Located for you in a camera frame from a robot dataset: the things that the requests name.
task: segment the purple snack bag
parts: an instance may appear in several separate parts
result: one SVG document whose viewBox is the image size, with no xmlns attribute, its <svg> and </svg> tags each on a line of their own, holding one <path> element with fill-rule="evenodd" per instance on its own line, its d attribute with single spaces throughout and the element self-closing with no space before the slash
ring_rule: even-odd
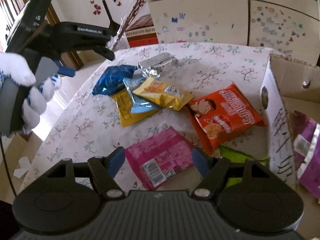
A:
<svg viewBox="0 0 320 240">
<path fill-rule="evenodd" d="M 298 170 L 310 148 L 313 133 L 316 129 L 316 121 L 299 111 L 294 111 L 294 114 L 295 125 L 293 130 L 297 136 L 293 142 L 293 149 L 295 154 L 295 168 Z"/>
<path fill-rule="evenodd" d="M 297 137 L 293 148 L 296 157 L 297 177 L 314 197 L 320 199 L 320 124 L 305 114 L 294 111 Z"/>
</svg>

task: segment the floral tablecloth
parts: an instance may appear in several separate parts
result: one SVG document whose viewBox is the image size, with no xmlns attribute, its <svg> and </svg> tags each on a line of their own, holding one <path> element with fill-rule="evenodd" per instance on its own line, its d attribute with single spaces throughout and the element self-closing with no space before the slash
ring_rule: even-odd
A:
<svg viewBox="0 0 320 240">
<path fill-rule="evenodd" d="M 170 125 L 194 146 L 201 146 L 187 114 L 183 111 L 164 109 L 123 128 L 116 103 L 108 96 L 91 94 L 92 88 L 108 66 L 137 65 L 138 62 L 163 52 L 171 53 L 180 62 L 180 67 L 162 77 L 163 81 L 192 91 L 198 97 L 221 89 L 232 80 L 257 111 L 261 112 L 258 94 L 268 55 L 271 52 L 277 53 L 272 49 L 215 43 L 176 43 L 117 51 L 116 59 L 102 63 L 71 100 L 36 154 L 21 189 L 62 158 L 86 162 L 96 155 L 107 156 L 118 146 L 126 148 Z M 253 127 L 230 141 L 229 145 L 257 158 L 263 157 L 267 149 L 263 147 L 266 141 L 261 133 L 265 133 L 264 128 Z M 192 190 L 200 179 L 200 174 L 193 167 L 173 176 L 160 189 Z M 116 175 L 115 181 L 126 192 L 143 189 L 127 161 Z M 90 184 L 85 178 L 78 182 L 87 186 Z"/>
</svg>

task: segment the cabinet door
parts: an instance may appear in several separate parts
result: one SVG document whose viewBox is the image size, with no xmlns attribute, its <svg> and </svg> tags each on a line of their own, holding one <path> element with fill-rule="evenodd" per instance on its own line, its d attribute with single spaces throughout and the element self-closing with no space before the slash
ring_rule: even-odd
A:
<svg viewBox="0 0 320 240">
<path fill-rule="evenodd" d="M 320 52 L 319 21 L 270 3 L 250 1 L 249 46 L 274 48 L 316 64 Z"/>
<path fill-rule="evenodd" d="M 248 0 L 160 0 L 149 6 L 159 43 L 247 45 Z"/>
</svg>

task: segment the food package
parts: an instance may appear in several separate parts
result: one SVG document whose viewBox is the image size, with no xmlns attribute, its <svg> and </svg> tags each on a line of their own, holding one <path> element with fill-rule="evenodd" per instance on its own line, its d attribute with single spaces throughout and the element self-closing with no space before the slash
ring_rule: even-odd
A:
<svg viewBox="0 0 320 240">
<path fill-rule="evenodd" d="M 296 167 L 300 164 L 297 177 L 301 185 L 320 199 L 320 124 L 301 112 L 294 111 L 294 113 L 296 137 L 293 149 Z"/>
<path fill-rule="evenodd" d="M 228 158 L 233 163 L 245 163 L 245 160 L 248 158 L 255 159 L 250 154 L 232 149 L 226 145 L 219 145 L 219 150 L 220 150 L 220 156 Z M 259 162 L 267 166 L 268 160 L 269 160 L 269 157 L 266 156 L 265 158 L 259 160 Z"/>
<path fill-rule="evenodd" d="M 174 174 L 193 166 L 193 145 L 173 127 L 125 150 L 133 172 L 147 190 L 156 190 Z"/>
<path fill-rule="evenodd" d="M 246 154 L 242 151 L 238 151 L 235 149 L 232 149 L 228 146 L 225 145 L 220 145 L 219 146 L 220 150 L 220 156 L 223 156 L 225 158 L 228 158 L 231 162 L 233 163 L 245 163 L 245 160 L 248 158 L 253 158 L 253 156 Z M 268 156 L 265 158 L 259 160 L 263 165 L 268 166 Z M 238 184 L 242 181 L 242 178 L 228 178 L 226 188 L 230 187 L 232 185 Z"/>
<path fill-rule="evenodd" d="M 145 80 L 146 78 L 144 77 L 137 78 L 137 79 L 132 79 L 132 78 L 123 79 L 123 83 L 126 86 L 128 94 L 131 97 L 131 101 L 132 101 L 131 113 L 132 114 L 145 113 L 152 110 L 161 109 L 161 107 L 157 106 L 156 104 L 132 93 L 132 91 L 137 89 L 139 86 L 141 86 L 142 83 L 145 82 Z"/>
<path fill-rule="evenodd" d="M 307 117 L 299 111 L 294 111 L 293 113 L 293 132 L 295 134 L 293 150 L 295 156 L 295 168 L 298 170 L 300 165 L 303 163 L 304 158 L 307 156 L 317 123 L 315 120 Z"/>
<path fill-rule="evenodd" d="M 145 78 L 159 78 L 161 75 L 169 73 L 178 66 L 178 60 L 174 56 L 170 53 L 161 53 L 140 62 L 138 69 L 141 70 Z"/>
<path fill-rule="evenodd" d="M 158 106 L 165 108 L 172 108 L 173 110 L 180 110 L 186 103 L 188 103 L 194 94 L 175 88 L 172 85 L 154 78 L 147 78 L 147 80 L 136 90 L 134 94 L 143 97 Z"/>
<path fill-rule="evenodd" d="M 112 95 L 124 89 L 123 78 L 132 78 L 137 67 L 131 65 L 120 65 L 108 67 L 92 90 L 92 94 Z"/>
<path fill-rule="evenodd" d="M 191 100 L 188 114 L 204 151 L 211 155 L 253 125 L 265 126 L 263 118 L 232 83 L 225 89 Z"/>
<path fill-rule="evenodd" d="M 132 125 L 157 112 L 157 110 L 153 110 L 146 113 L 132 114 L 130 111 L 132 107 L 132 101 L 126 89 L 115 94 L 112 98 L 117 103 L 120 123 L 122 127 Z"/>
</svg>

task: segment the white glove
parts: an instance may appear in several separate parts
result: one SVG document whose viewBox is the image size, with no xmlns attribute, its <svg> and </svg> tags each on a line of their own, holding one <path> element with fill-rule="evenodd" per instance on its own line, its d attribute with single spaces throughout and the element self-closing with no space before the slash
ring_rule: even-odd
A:
<svg viewBox="0 0 320 240">
<path fill-rule="evenodd" d="M 0 90 L 6 78 L 11 78 L 18 85 L 25 87 L 36 83 L 36 78 L 25 58 L 14 53 L 0 53 Z M 47 78 L 38 88 L 31 88 L 22 106 L 22 117 L 25 122 L 23 132 L 28 132 L 39 124 L 40 115 L 45 111 L 47 102 L 52 99 L 54 91 L 60 87 L 61 77 L 55 74 Z"/>
</svg>

